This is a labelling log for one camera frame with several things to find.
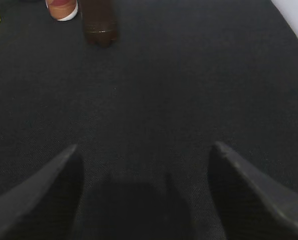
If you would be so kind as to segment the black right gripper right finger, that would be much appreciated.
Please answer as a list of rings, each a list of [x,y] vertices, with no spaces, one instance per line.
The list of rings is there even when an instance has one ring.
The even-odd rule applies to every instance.
[[[298,193],[215,142],[208,184],[229,240],[298,240]]]

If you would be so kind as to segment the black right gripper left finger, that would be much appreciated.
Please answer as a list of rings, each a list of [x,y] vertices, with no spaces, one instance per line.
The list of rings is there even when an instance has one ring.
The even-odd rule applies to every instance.
[[[67,240],[84,186],[76,145],[0,195],[0,240]]]

